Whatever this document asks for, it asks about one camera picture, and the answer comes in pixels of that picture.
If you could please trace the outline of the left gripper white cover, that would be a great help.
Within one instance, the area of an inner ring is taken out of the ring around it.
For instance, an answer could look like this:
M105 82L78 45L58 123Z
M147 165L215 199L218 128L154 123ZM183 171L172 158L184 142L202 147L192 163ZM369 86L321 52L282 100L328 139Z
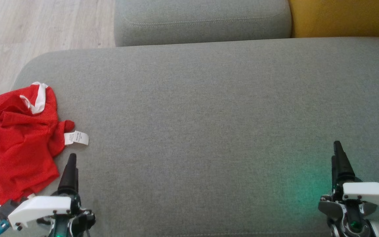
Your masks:
M48 237L90 236L96 216L92 210L81 207L76 163L77 155L71 153L58 185L58 194L62 195L35 196L23 201L9 214L9 223L26 227L28 222L36 221L48 225Z

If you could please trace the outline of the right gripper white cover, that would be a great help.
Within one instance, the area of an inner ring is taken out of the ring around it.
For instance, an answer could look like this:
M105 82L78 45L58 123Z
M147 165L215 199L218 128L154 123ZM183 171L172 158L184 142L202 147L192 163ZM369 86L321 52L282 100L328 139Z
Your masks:
M331 166L332 193L320 198L318 210L335 229L370 229L366 217L379 207L379 183L353 182L356 175L340 141L334 141Z

